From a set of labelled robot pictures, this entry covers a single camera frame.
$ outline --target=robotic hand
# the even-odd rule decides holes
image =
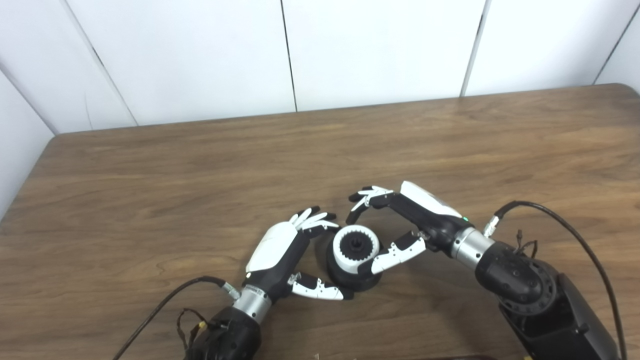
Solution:
[[[329,221],[335,219],[334,214],[317,213],[319,210],[314,206],[300,211],[267,231],[246,266],[236,301],[207,323],[207,330],[187,349],[186,359],[251,359],[260,347],[261,321],[273,304],[290,293],[314,299],[353,298],[350,290],[295,271],[310,239],[340,228]]]
[[[372,206],[389,207],[418,227],[359,265],[359,274],[380,273],[426,249],[443,252],[474,271],[478,283],[498,296],[501,313],[533,359],[618,358],[613,338],[565,274],[489,237],[497,217],[485,236],[456,210],[408,181],[399,193],[369,186],[349,200],[356,204],[347,224]]]

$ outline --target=white robotic hand cover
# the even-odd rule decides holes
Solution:
[[[322,227],[327,230],[330,227],[338,228],[338,224],[324,220],[328,213],[320,213],[309,217],[312,208],[306,209],[302,214],[295,214],[289,221],[280,222],[269,228],[262,240],[253,252],[246,272],[266,270],[274,267],[285,254],[298,231],[304,231],[314,227]]]

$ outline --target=black cable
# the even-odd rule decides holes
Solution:
[[[124,343],[124,345],[122,345],[120,350],[116,353],[116,356],[113,357],[113,360],[120,359],[122,354],[124,354],[124,352],[129,348],[129,346],[131,346],[131,343],[138,337],[138,335],[140,335],[142,330],[145,327],[147,327],[147,325],[151,322],[151,320],[153,320],[153,318],[156,317],[156,315],[160,312],[160,310],[162,310],[162,308],[166,305],[166,303],[169,302],[169,300],[171,300],[174,296],[176,296],[176,294],[178,294],[180,291],[182,291],[182,290],[186,289],[187,287],[189,287],[189,286],[191,286],[193,284],[196,284],[198,282],[212,282],[212,283],[218,285],[219,287],[223,287],[227,283],[223,279],[219,279],[217,277],[201,276],[201,277],[197,277],[195,279],[191,279],[191,280],[185,282],[184,284],[178,286],[169,295],[167,295],[162,301],[160,301],[160,304],[158,304],[158,306],[156,306],[156,308],[149,314],[149,316],[147,316],[145,321],[143,321],[140,324],[140,326],[138,326],[138,328],[133,332],[133,334],[131,334],[131,336],[129,336],[129,339]]]
[[[573,226],[571,226],[565,219],[560,217],[560,215],[554,213],[551,209],[546,208],[540,204],[536,204],[535,202],[530,201],[512,201],[509,204],[501,207],[496,211],[493,215],[498,219],[502,219],[504,215],[518,206],[528,206],[530,208],[538,209],[550,217],[554,218],[557,222],[560,223],[565,229],[567,229],[573,237],[578,240],[582,248],[587,253],[591,261],[598,269],[600,273],[600,277],[602,278],[602,282],[604,282],[605,288],[607,288],[607,294],[609,295],[609,301],[611,302],[611,310],[613,312],[613,321],[616,325],[616,334],[618,335],[618,347],[620,348],[620,356],[621,360],[627,360],[627,345],[625,344],[625,335],[622,329],[622,319],[620,318],[620,311],[618,310],[618,301],[616,300],[616,294],[613,292],[613,287],[611,286],[611,281],[609,281],[609,276],[607,276],[607,272],[604,270],[604,267],[598,260],[596,254],[591,250],[591,247],[587,243],[587,241],[576,231]]]

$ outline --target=gear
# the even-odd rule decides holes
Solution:
[[[367,259],[373,251],[373,239],[360,231],[350,231],[340,240],[340,252],[350,260]]]

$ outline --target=wood grain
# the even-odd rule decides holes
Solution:
[[[639,117],[635,92],[602,85],[58,136],[0,224],[0,357],[109,359],[180,283],[240,284],[266,229],[292,212],[319,204],[344,221],[350,193],[404,179],[479,227],[513,199],[564,215],[608,270],[640,357]],[[411,228],[386,209],[361,223],[385,243]],[[501,226],[498,239],[518,228],[539,239],[539,257],[613,331],[602,282],[569,234],[529,210]],[[327,241],[301,270],[326,277]],[[181,359],[179,309],[211,316],[228,303],[205,285],[185,291],[126,358]],[[495,299],[432,253],[351,302],[284,299],[263,333],[261,360],[524,355]]]

